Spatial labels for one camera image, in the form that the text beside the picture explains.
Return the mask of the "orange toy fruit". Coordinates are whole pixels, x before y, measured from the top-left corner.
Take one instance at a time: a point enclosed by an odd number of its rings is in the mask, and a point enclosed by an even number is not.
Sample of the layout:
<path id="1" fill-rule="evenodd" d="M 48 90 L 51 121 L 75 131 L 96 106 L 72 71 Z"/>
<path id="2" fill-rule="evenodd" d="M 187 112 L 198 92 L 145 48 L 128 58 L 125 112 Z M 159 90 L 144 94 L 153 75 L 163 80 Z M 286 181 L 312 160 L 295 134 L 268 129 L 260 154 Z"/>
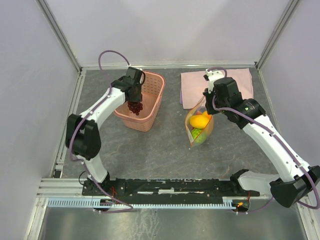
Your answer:
<path id="1" fill-rule="evenodd" d="M 202 115 L 203 115 L 204 117 L 208 118 L 209 120 L 212 118 L 212 115 L 208 114 L 207 111 L 204 111 L 204 112 L 202 113 Z"/>

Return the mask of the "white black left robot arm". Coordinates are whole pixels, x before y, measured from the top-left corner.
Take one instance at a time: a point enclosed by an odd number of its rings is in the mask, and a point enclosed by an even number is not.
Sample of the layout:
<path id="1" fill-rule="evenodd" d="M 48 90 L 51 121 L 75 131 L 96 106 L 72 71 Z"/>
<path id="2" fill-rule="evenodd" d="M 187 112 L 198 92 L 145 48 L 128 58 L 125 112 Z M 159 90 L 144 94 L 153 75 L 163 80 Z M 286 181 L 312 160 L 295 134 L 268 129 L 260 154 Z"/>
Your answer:
<path id="1" fill-rule="evenodd" d="M 142 100 L 145 79 L 142 69 L 129 66 L 125 75 L 114 80 L 97 102 L 81 114 L 71 114 L 67 118 L 65 145 L 69 158 L 84 166 L 99 195 L 106 195 L 111 189 L 111 183 L 106 180 L 108 171 L 99 155 L 102 146 L 100 127 L 124 103 Z"/>

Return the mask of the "clear zip top bag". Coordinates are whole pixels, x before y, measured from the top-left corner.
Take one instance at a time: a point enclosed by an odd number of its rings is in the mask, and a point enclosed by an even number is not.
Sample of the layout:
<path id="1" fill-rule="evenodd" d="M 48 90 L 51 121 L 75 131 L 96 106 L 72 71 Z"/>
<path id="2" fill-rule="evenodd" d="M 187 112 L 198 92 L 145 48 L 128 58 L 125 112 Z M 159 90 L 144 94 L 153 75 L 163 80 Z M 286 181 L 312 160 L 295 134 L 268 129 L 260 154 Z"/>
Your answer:
<path id="1" fill-rule="evenodd" d="M 185 117 L 184 126 L 191 147 L 203 144 L 214 128 L 214 117 L 207 112 L 205 103 L 203 96 Z"/>

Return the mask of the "green custard apple toy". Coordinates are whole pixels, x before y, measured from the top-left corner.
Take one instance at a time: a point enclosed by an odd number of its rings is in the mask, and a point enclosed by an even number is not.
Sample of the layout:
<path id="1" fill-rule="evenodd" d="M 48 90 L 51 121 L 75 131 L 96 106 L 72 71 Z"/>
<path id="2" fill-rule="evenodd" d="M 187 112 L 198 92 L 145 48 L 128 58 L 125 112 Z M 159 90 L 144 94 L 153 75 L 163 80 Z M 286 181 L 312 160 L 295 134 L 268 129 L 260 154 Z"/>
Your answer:
<path id="1" fill-rule="evenodd" d="M 203 133 L 203 130 L 200 128 L 193 128 L 191 135 L 195 144 L 202 144 L 207 139 L 206 134 Z"/>

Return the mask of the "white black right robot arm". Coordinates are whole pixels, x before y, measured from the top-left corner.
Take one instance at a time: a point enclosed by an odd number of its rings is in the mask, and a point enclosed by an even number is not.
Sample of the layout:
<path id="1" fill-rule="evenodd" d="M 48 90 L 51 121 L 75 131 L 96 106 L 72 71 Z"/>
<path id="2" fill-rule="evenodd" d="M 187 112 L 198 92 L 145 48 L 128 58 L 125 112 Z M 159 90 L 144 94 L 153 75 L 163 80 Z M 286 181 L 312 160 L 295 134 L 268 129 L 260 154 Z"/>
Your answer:
<path id="1" fill-rule="evenodd" d="M 231 193 L 242 195 L 247 190 L 269 195 L 285 208 L 313 192 L 316 205 L 303 206 L 317 210 L 320 195 L 320 167 L 310 166 L 289 146 L 273 126 L 263 107 L 253 98 L 243 99 L 236 81 L 224 75 L 207 75 L 208 87 L 204 90 L 205 107 L 210 115 L 224 114 L 250 136 L 275 167 L 276 174 L 255 173 L 243 170 L 229 183 Z"/>

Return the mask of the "dark red grape bunch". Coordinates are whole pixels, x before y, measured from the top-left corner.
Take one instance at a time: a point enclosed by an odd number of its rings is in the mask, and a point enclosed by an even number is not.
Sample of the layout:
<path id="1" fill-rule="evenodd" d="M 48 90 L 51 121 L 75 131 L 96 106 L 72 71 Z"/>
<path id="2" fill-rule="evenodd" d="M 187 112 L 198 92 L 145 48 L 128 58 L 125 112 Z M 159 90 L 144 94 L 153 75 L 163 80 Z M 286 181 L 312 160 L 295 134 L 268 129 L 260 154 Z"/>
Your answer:
<path id="1" fill-rule="evenodd" d="M 128 106 L 128 109 L 133 113 L 135 114 L 136 116 L 138 116 L 140 114 L 140 111 L 143 110 L 143 104 L 142 102 L 131 102 L 131 101 L 128 101 L 127 102 L 127 106 Z"/>

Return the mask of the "yellow toy mango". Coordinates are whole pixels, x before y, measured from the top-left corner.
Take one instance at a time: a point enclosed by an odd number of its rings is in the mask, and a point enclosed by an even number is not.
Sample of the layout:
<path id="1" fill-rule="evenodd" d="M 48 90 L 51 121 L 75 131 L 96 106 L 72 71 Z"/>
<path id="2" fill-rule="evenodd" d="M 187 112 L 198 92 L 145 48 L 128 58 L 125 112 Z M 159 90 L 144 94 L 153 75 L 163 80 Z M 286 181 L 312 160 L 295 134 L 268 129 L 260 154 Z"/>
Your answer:
<path id="1" fill-rule="evenodd" d="M 209 123 L 210 119 L 208 119 L 207 117 L 201 115 L 192 115 L 189 118 L 189 124 L 193 127 L 193 128 L 197 128 L 197 129 L 204 129 L 207 124 Z"/>

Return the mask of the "pink plastic perforated basket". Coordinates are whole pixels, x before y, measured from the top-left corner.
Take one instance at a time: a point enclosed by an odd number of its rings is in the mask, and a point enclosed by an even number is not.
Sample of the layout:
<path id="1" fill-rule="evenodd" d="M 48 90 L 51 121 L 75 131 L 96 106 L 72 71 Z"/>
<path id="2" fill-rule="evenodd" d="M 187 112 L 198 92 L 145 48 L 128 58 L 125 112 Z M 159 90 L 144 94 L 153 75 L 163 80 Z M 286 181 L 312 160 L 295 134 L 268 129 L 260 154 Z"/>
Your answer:
<path id="1" fill-rule="evenodd" d="M 122 104 L 114 111 L 128 128 L 147 132 L 151 129 L 162 102 L 166 85 L 165 79 L 158 73 L 147 71 L 146 79 L 142 85 L 142 109 L 139 114 L 130 111 L 127 103 Z"/>

